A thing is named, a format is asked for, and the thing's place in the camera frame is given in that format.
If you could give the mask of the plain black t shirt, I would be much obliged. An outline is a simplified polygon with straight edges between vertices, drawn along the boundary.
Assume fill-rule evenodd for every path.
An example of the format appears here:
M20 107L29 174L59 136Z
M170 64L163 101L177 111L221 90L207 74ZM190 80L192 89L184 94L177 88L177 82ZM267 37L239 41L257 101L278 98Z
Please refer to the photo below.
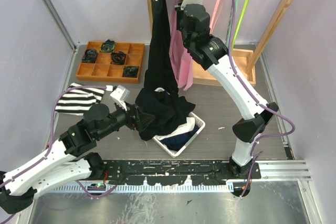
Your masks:
M186 118L196 107L176 92L149 91L144 88L139 92L135 103L143 112L155 116L149 126L139 133L144 141L156 135L171 134L178 126L186 123Z

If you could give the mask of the pink hanger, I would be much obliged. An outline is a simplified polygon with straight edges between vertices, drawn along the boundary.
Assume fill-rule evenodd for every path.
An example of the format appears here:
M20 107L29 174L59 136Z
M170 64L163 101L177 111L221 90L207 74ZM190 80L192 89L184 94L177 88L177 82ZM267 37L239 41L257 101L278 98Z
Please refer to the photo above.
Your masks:
M225 0L216 0L215 2L215 6L212 12L212 16L211 16L211 21L210 21L210 33L212 34L214 31L214 28L216 26L216 23L218 21L219 15L223 9Z

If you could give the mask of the navy blue t shirt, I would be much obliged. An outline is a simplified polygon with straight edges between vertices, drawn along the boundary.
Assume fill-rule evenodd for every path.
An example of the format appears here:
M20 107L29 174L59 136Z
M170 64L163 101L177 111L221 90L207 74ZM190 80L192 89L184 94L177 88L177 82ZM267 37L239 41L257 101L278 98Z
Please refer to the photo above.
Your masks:
M168 137L160 140L160 142L164 144L169 150L179 151L192 138L198 129L199 127L195 125L190 132Z

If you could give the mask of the white t shirt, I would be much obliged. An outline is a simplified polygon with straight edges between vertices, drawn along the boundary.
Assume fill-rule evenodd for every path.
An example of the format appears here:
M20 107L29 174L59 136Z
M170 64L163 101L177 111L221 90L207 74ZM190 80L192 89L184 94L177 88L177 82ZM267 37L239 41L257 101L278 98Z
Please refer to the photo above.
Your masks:
M192 131L195 127L195 118L187 117L186 123L179 125L172 133L168 135L155 135L154 138L161 141L165 138L170 138L173 136L181 135Z

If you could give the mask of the lime green hanger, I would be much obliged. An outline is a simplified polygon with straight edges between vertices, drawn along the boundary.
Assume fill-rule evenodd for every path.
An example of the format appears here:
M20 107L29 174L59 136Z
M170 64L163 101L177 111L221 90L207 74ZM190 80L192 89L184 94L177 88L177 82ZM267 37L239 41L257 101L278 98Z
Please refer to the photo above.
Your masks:
M244 4L243 4L243 7L241 9L241 13L240 13L240 16L239 16L239 19L238 19L238 22L237 22L236 30L235 30L235 33L234 33L234 36L233 36L232 47L234 47L236 39L238 37L239 31L240 31L240 28L241 28L241 24L243 22L245 14L246 14L246 10L247 10L247 6L249 4L249 1L250 0L244 0Z

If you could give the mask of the mint green hanger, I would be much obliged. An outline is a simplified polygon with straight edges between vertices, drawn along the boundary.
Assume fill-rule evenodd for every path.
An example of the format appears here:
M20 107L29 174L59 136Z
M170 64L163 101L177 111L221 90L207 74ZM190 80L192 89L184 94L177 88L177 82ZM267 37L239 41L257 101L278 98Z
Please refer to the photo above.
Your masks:
M239 1L240 0L235 0L235 8L238 8ZM227 30L227 33L226 33L226 45L227 46L228 46L228 43L230 41L230 34L231 34L231 30L232 30L232 23L233 23L233 18L234 17L235 17L235 15L233 15L233 4L232 4L231 11L230 11L230 16L229 16L228 30Z

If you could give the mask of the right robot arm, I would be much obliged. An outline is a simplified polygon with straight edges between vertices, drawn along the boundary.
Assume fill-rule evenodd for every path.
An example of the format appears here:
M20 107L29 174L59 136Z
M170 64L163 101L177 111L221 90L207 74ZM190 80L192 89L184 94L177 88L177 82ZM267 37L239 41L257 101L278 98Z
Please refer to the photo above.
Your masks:
M278 106L257 96L255 89L234 64L227 46L210 33L210 16L203 5L188 4L177 11L177 17L183 46L194 61L220 82L242 115L233 126L237 141L229 160L232 176L241 179L251 167L251 152L257 137L264 131ZM155 135L173 132L195 108L194 104L178 95L169 58L170 42L166 1L155 1L148 68L144 86L135 100L144 112L155 116L149 128L141 133L145 141Z

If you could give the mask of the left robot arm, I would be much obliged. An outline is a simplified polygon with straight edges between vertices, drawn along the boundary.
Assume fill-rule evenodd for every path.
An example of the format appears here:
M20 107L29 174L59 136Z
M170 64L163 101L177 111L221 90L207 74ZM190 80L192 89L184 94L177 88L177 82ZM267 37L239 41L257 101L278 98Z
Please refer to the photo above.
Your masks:
M1 208L16 214L51 190L74 180L99 180L105 164L91 150L109 134L127 126L139 129L139 111L127 104L114 112L104 104L93 105L83 119L62 133L49 148L11 172L1 172Z

